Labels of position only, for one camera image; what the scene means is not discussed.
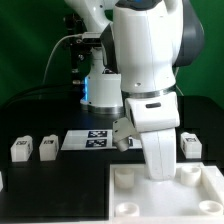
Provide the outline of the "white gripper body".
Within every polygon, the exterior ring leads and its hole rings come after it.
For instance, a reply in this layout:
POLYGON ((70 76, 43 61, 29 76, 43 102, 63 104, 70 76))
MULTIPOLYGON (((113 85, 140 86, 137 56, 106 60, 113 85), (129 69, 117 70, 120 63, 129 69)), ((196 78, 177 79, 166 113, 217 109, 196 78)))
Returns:
POLYGON ((175 92, 145 99, 127 98, 126 116, 142 145, 151 180, 171 180, 176 173, 176 132, 180 118, 175 92))

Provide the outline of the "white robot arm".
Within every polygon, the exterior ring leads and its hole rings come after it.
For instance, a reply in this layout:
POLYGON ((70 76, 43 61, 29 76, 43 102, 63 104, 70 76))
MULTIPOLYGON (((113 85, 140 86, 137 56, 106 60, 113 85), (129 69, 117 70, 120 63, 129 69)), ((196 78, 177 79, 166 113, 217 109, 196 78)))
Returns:
POLYGON ((113 142, 125 151, 141 141, 150 179, 175 177, 180 124, 175 66, 186 66, 204 44, 202 25, 189 0, 64 0, 84 20, 84 43, 93 38, 82 108, 123 113, 113 142))

